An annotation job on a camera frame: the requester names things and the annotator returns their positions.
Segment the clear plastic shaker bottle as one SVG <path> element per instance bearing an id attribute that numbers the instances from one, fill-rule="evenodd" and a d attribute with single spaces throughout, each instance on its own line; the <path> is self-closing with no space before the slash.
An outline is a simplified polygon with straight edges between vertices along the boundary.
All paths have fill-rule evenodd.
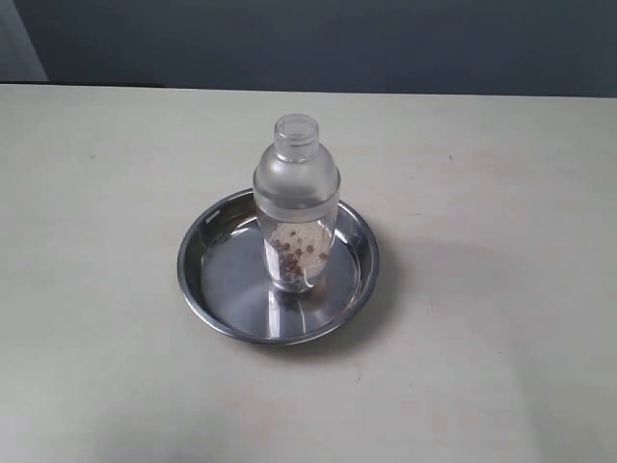
<path id="1" fill-rule="evenodd" d="M 306 292 L 324 274 L 340 183 L 335 160 L 319 140 L 318 122 L 304 114 L 280 117 L 253 174 L 266 270 L 279 289 Z"/>

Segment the round stainless steel tray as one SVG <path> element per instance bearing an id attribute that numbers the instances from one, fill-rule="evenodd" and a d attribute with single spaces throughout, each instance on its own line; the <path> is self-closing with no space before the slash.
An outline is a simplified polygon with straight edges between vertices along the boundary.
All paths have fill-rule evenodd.
<path id="1" fill-rule="evenodd" d="M 317 286 L 303 293 L 275 287 L 266 272 L 251 190 L 212 205 L 185 233 L 177 280 L 193 313 L 230 338 L 294 345 L 349 322 L 376 286 L 379 247 L 361 215 L 339 202 L 332 256 Z"/>

